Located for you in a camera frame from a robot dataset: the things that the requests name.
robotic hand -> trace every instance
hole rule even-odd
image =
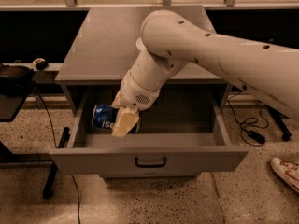
[[[121,83],[115,136],[125,136],[159,89],[186,63],[196,63],[286,116],[299,120],[299,50],[212,34],[159,10],[141,27],[143,50]]]

red and white shoe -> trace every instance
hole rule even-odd
[[[271,167],[291,188],[299,193],[299,165],[272,158]]]

blue can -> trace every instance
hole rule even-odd
[[[113,108],[110,105],[95,105],[93,110],[92,125],[104,130],[112,130],[118,115],[118,108]],[[138,122],[129,133],[137,133],[139,129]]]

power cord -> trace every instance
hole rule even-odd
[[[262,111],[263,110],[267,110],[266,108],[262,108],[260,110],[260,116],[263,118],[263,120],[266,122],[266,125],[265,126],[258,126],[256,125],[256,123],[259,122],[259,120],[255,117],[250,117],[250,118],[247,118],[245,119],[244,121],[239,121],[237,118],[236,118],[236,114],[235,114],[235,111],[231,105],[231,102],[230,100],[236,96],[238,96],[242,91],[240,91],[238,94],[235,94],[233,96],[231,96],[229,99],[228,99],[228,105],[231,107],[231,110],[234,114],[234,118],[235,118],[235,121],[239,124],[240,128],[241,128],[241,138],[243,139],[243,141],[245,143],[247,143],[248,145],[251,145],[251,146],[254,146],[254,147],[260,147],[262,145],[264,145],[265,143],[265,138],[260,135],[259,133],[256,133],[255,131],[253,130],[248,130],[246,128],[249,128],[249,127],[255,127],[255,128],[258,128],[258,129],[266,129],[269,127],[269,122],[268,120],[263,116],[262,114]],[[250,137],[251,139],[254,139],[256,142],[259,143],[259,145],[256,145],[256,144],[252,144],[250,143],[249,141],[247,141],[244,136],[243,136],[243,133],[246,133],[248,135],[248,137]]]
[[[50,120],[50,127],[51,127],[51,130],[52,130],[54,145],[55,145],[55,148],[57,148],[57,143],[56,143],[56,138],[55,138],[55,132],[54,132],[54,127],[53,127],[52,119],[50,117],[50,113],[49,113],[49,110],[48,110],[48,108],[46,106],[46,103],[45,103],[44,99],[42,98],[42,95],[40,94],[40,92],[39,92],[36,84],[34,85],[33,93],[38,96],[38,98],[40,99],[40,101],[43,104],[43,106],[45,106],[45,109],[47,111],[47,114],[48,114],[48,117],[49,117],[49,120]],[[81,221],[80,221],[80,196],[79,196],[79,192],[78,192],[78,185],[77,185],[75,177],[73,175],[71,175],[71,177],[72,177],[72,179],[74,181],[74,184],[75,184],[75,187],[76,187],[76,191],[77,191],[77,199],[78,199],[78,224],[81,224]]]

open drawer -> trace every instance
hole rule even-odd
[[[168,84],[137,134],[124,138],[92,126],[93,108],[111,104],[119,86],[85,87],[66,148],[50,155],[65,174],[112,177],[196,176],[233,171],[247,150],[233,147],[215,101],[215,86]]]

